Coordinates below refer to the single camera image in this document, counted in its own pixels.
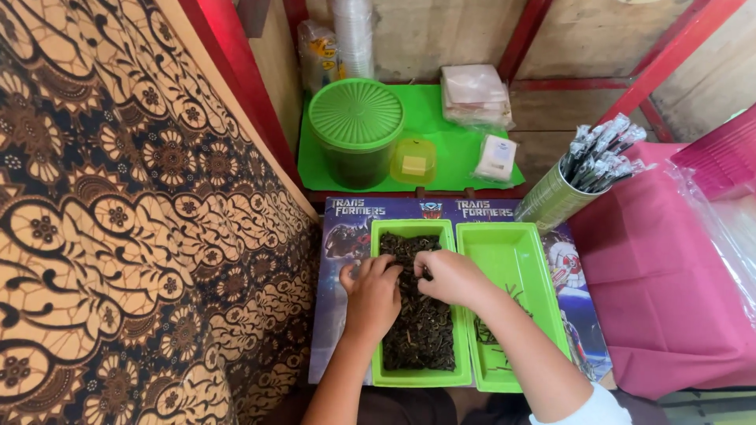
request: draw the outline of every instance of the white sleeve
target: white sleeve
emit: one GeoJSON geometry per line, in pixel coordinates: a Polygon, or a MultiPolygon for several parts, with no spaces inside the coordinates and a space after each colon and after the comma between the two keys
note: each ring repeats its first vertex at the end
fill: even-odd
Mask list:
{"type": "MultiPolygon", "coordinates": [[[[633,420],[627,409],[622,408],[614,396],[597,383],[593,384],[593,395],[578,411],[569,417],[550,425],[632,425],[633,420]]],[[[533,425],[546,425],[530,415],[533,425]]]]}

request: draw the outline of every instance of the brown batik pattern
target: brown batik pattern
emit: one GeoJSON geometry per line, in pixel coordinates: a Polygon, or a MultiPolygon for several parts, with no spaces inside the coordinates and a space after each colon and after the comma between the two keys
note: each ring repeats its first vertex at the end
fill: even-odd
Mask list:
{"type": "Polygon", "coordinates": [[[156,5],[3,0],[0,36],[0,423],[255,422],[318,227],[156,5]]]}

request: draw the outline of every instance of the left hand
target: left hand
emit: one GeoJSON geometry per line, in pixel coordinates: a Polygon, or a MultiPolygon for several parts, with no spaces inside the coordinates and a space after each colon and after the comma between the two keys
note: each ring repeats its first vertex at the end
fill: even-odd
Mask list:
{"type": "Polygon", "coordinates": [[[339,281],[347,295],[344,336],[356,337],[371,346],[378,346],[389,332],[401,309],[401,295],[396,280],[400,265],[386,266],[394,256],[383,254],[362,260],[357,280],[349,273],[355,265],[345,265],[339,281]]]}

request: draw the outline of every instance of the plastic cup stack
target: plastic cup stack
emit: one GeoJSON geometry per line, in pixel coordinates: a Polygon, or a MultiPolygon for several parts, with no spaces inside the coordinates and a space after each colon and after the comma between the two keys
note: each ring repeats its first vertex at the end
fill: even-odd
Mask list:
{"type": "Polygon", "coordinates": [[[333,26],[347,78],[373,78],[373,4],[333,0],[333,26]]]}

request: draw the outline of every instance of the hand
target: hand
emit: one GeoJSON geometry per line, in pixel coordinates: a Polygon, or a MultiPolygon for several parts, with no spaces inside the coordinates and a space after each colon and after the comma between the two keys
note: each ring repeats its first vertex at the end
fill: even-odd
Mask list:
{"type": "Polygon", "coordinates": [[[389,332],[401,309],[396,280],[402,267],[386,269],[392,261],[394,256],[389,254],[362,260],[356,281],[349,276],[355,266],[342,267],[339,281],[347,295],[343,335],[364,339],[375,347],[389,332]]]}
{"type": "Polygon", "coordinates": [[[498,289],[470,258],[449,250],[418,253],[414,268],[417,277],[423,275],[423,268],[433,276],[430,282],[423,278],[418,281],[420,292],[473,311],[487,293],[498,289]]]}

